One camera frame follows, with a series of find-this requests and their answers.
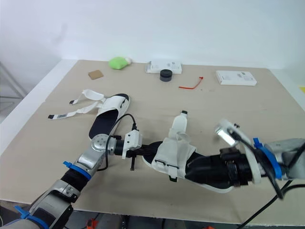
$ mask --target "black cable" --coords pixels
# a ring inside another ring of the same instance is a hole
[[[292,160],[290,161],[288,168],[292,168],[296,162],[298,161],[300,155],[305,151],[305,143],[303,143],[303,145],[301,145],[300,148],[298,148],[297,152],[295,153],[295,156],[292,158]]]
[[[300,187],[305,187],[305,184],[300,184],[300,185],[291,185],[287,188],[285,188],[283,190],[283,193],[286,194],[288,191],[292,190],[292,189],[295,189],[295,188],[300,188]]]
[[[136,124],[136,122],[135,122],[135,119],[134,119],[133,115],[127,113],[127,114],[122,115],[120,118],[118,118],[118,120],[115,121],[115,123],[113,124],[113,126],[112,126],[111,129],[110,129],[110,133],[111,133],[111,131],[113,130],[113,128],[118,124],[118,122],[119,122],[122,118],[124,118],[124,117],[126,117],[126,116],[130,116],[130,117],[132,118],[132,121],[133,121],[132,130],[137,129],[137,124]],[[104,171],[104,170],[106,170],[106,169],[108,168],[108,144],[109,144],[109,141],[110,141],[110,138],[111,138],[111,137],[112,137],[112,135],[109,135],[109,136],[108,136],[107,142],[106,142],[106,147],[105,147],[105,148],[106,148],[106,150],[105,150],[105,162],[106,162],[106,165],[105,165],[104,168],[98,169],[97,172]]]
[[[286,189],[290,184],[292,180],[288,180],[284,186],[282,187],[282,191]],[[260,213],[262,213],[266,208],[268,208],[270,205],[272,205],[276,200],[277,196],[274,196],[268,203],[266,203],[263,207],[261,207],[256,213],[254,213],[249,219],[247,219],[244,223],[238,226],[237,229],[243,228],[245,225],[247,225],[250,221],[252,221],[255,217],[257,217]]]
[[[269,166],[267,165],[267,163],[261,158],[261,156],[256,152],[256,150],[248,143],[246,142],[245,140],[243,140],[239,134],[237,134],[236,132],[233,132],[231,134],[231,136],[235,139],[235,140],[238,140],[242,143],[244,143],[253,153],[254,155],[256,156],[256,159],[257,161],[261,164],[261,166],[263,167],[267,177],[269,178],[273,188],[275,189],[275,192],[277,194],[277,196],[280,198],[280,199],[283,199],[284,198],[284,195],[279,187],[279,185],[277,184],[276,180],[275,180],[275,175],[274,175],[274,171],[272,169],[269,168]]]
[[[96,219],[98,218],[99,215],[100,215],[100,213],[97,213],[93,220],[96,220]]]
[[[110,133],[111,133],[112,129],[118,124],[118,122],[119,122],[122,118],[124,118],[125,116],[130,116],[130,117],[132,118],[132,121],[133,121],[133,126],[132,126],[132,127],[136,126],[136,122],[135,122],[135,119],[134,119],[133,115],[127,113],[127,114],[122,115],[120,118],[118,118],[118,120],[116,120],[116,122],[113,124],[113,126],[112,126],[111,129],[110,129]]]

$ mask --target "orange object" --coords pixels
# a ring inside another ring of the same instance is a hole
[[[90,219],[87,221],[87,229],[95,229],[95,227],[97,226],[99,222],[97,220],[94,219]]]
[[[191,89],[191,90],[195,89],[200,84],[201,80],[203,80],[203,77],[199,77],[199,82],[198,82],[198,84],[196,84],[195,87],[182,87],[182,86],[180,86],[179,88],[182,88],[182,89]]]

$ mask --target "white wall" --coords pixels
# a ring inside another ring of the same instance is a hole
[[[60,58],[274,69],[305,60],[304,0],[1,0],[0,14],[0,61],[27,90]]]

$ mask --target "floor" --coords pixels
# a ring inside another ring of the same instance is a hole
[[[3,223],[7,224],[15,219],[19,218],[19,214],[13,208],[17,203],[0,201],[0,215],[3,219]],[[19,204],[24,209],[28,208],[28,205]],[[103,214],[96,212],[74,211],[69,218],[66,227],[68,229],[81,229],[86,225],[88,219],[97,217],[98,225],[96,229],[124,229],[122,224],[123,219],[126,217],[114,214]],[[208,223],[208,222],[195,222],[185,220],[174,219],[156,219],[149,217],[136,217],[130,216],[128,218],[128,224],[126,229],[162,229],[162,222],[164,221],[163,229],[203,229],[211,226],[215,229],[235,229],[237,225],[234,224],[220,224],[220,223]],[[305,229],[305,227],[276,227],[276,226],[248,226],[251,229]]]

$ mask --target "red zip tie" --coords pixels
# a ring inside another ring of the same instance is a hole
[[[182,89],[195,89],[199,84],[200,84],[200,82],[201,82],[201,80],[203,80],[203,77],[199,77],[199,82],[198,82],[198,84],[196,84],[196,86],[195,87],[179,87],[179,88],[182,88]]]

